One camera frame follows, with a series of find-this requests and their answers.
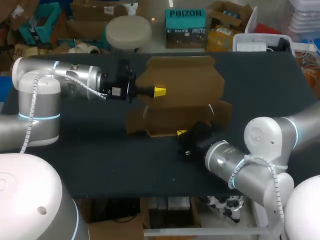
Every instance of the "white container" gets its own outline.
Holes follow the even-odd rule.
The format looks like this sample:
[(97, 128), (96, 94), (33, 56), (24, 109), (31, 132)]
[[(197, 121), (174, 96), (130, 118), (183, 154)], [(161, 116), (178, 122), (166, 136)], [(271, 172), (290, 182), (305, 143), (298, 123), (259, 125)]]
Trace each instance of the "white container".
[(248, 24), (245, 27), (244, 33), (254, 34), (257, 28), (257, 25), (258, 25), (258, 7), (255, 6), (250, 16), (250, 19), (248, 21)]
[(233, 37), (232, 51), (237, 51), (238, 43), (265, 43), (267, 46), (278, 46), (280, 38), (289, 41), (291, 52), (295, 56), (295, 50), (292, 47), (292, 39), (287, 35), (267, 34), (267, 33), (239, 33)]
[(283, 0), (278, 23), (294, 42), (320, 38), (320, 0)]

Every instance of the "black table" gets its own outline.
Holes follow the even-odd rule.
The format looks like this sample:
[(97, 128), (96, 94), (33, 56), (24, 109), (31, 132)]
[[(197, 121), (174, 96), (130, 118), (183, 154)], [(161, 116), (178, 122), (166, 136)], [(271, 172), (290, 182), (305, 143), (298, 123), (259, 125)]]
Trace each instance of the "black table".
[[(244, 129), (251, 119), (291, 115), (316, 102), (290, 53), (210, 55), (216, 59), (215, 68), (225, 79), (222, 100), (233, 107), (226, 140), (243, 151), (247, 151)], [(146, 69), (150, 57), (149, 54), (130, 57), (137, 76)], [(43, 58), (95, 65), (111, 75), (115, 70), (111, 56), (61, 54)], [(14, 90), (10, 93), (3, 114), (18, 112), (17, 96)], [(125, 115), (139, 105), (137, 100), (129, 104), (63, 99), (59, 140), (49, 146), (30, 147), (27, 153), (48, 161), (74, 198), (235, 194), (205, 168), (180, 161), (176, 137), (127, 137)], [(296, 184), (320, 174), (317, 147), (314, 144), (290, 157), (288, 173)]]

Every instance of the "white spiral cable wrap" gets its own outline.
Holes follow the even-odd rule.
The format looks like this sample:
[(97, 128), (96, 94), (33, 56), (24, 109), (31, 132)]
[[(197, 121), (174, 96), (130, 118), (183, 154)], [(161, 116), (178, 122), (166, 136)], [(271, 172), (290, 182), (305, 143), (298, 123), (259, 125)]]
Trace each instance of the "white spiral cable wrap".
[(239, 164), (236, 166), (235, 170), (231, 174), (229, 181), (228, 181), (228, 187), (230, 189), (234, 189), (233, 181), (238, 174), (238, 172), (248, 163), (248, 162), (257, 162), (256, 159), (261, 160), (263, 163), (266, 164), (267, 167), (269, 167), (272, 176), (273, 176), (273, 182), (275, 187), (275, 194), (276, 194), (276, 201), (278, 206), (278, 211), (280, 215), (281, 222), (285, 223), (285, 214), (282, 207), (281, 197), (280, 197), (280, 191), (279, 191), (279, 181), (278, 181), (278, 175), (276, 173), (274, 165), (269, 162), (267, 159), (260, 157), (260, 156), (251, 156), (251, 155), (245, 155), (244, 158), (239, 162)]
[(49, 71), (39, 71), (39, 72), (37, 72), (37, 75), (35, 76), (34, 83), (33, 83), (32, 101), (31, 101), (28, 125), (27, 125), (27, 128), (26, 128), (26, 134), (25, 134), (25, 137), (24, 137), (23, 145), (22, 145), (22, 148), (20, 150), (21, 154), (24, 154), (26, 152), (26, 149), (27, 149), (28, 144), (29, 144), (30, 136), (31, 136), (31, 129), (32, 129), (32, 125), (34, 123), (34, 114), (35, 114), (35, 108), (36, 108), (36, 100), (37, 100), (37, 90), (38, 90), (39, 78), (40, 78), (40, 76), (47, 76), (47, 75), (51, 75), (51, 77), (56, 75), (56, 76), (64, 77), (65, 79), (69, 79), (69, 80), (75, 82), (76, 84), (80, 85), (81, 87), (85, 88), (89, 92), (93, 93), (94, 95), (97, 95), (99, 98), (102, 98), (104, 100), (107, 99), (100, 92), (93, 90), (92, 88), (90, 88), (87, 85), (83, 84), (81, 81), (79, 81), (75, 77), (72, 77), (72, 76), (69, 76), (69, 75), (66, 75), (66, 74), (63, 74), (63, 73), (57, 73), (57, 72), (55, 72), (54, 69), (51, 70), (50, 72)]
[(34, 114), (35, 114), (35, 107), (36, 107), (36, 100), (37, 100), (37, 90), (38, 90), (39, 78), (40, 78), (40, 71), (37, 73), (37, 75), (34, 78), (29, 120), (28, 120), (28, 125), (26, 127), (26, 133), (25, 133), (23, 145), (20, 150), (21, 154), (25, 153), (25, 151), (28, 147), (28, 144), (29, 144), (29, 140), (30, 140), (31, 129), (32, 129), (32, 125), (34, 123)]
[(107, 99), (105, 96), (103, 96), (102, 93), (93, 90), (92, 88), (90, 88), (87, 85), (83, 84), (81, 81), (79, 81), (75, 77), (72, 77), (72, 76), (69, 76), (69, 75), (66, 75), (66, 74), (63, 74), (63, 73), (55, 72), (54, 69), (50, 72), (50, 74), (51, 75), (60, 76), (60, 77), (64, 77), (65, 79), (71, 80), (71, 81), (75, 82), (76, 84), (80, 85), (81, 87), (85, 88), (86, 90), (88, 90), (90, 93), (98, 96), (99, 98), (102, 98), (104, 100)]

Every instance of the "metal frame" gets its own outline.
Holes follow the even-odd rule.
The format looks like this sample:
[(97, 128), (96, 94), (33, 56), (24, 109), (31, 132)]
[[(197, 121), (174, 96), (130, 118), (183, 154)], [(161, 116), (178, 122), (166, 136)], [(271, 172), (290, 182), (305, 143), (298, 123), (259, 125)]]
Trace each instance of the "metal frame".
[(234, 236), (259, 235), (259, 240), (279, 240), (283, 224), (277, 212), (266, 209), (253, 202), (253, 214), (257, 227), (223, 227), (223, 228), (159, 228), (145, 229), (145, 237), (155, 236)]

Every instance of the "white stool seat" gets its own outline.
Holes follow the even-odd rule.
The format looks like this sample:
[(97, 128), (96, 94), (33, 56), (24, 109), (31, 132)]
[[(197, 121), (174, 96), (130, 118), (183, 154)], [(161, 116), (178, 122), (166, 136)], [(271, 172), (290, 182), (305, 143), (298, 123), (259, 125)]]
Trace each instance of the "white stool seat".
[(141, 16), (119, 16), (106, 26), (106, 40), (112, 47), (121, 50), (140, 48), (151, 36), (151, 25)]

